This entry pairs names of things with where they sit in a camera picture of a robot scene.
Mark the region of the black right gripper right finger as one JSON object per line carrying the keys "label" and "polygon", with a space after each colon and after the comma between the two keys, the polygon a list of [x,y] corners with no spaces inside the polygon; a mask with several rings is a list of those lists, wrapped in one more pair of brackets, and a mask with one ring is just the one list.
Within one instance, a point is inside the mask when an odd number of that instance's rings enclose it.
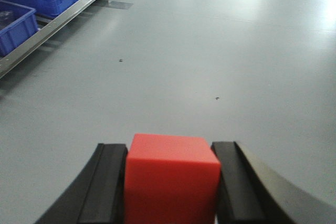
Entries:
{"label": "black right gripper right finger", "polygon": [[237,142],[213,142],[221,164],[218,223],[335,223],[335,207],[300,189]]}

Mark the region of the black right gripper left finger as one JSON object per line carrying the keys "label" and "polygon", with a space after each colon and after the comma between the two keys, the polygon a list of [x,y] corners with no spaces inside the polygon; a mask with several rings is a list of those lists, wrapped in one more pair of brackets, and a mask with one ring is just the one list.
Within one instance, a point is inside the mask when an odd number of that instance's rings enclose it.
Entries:
{"label": "black right gripper left finger", "polygon": [[124,144],[97,145],[82,171],[37,223],[123,223]]}

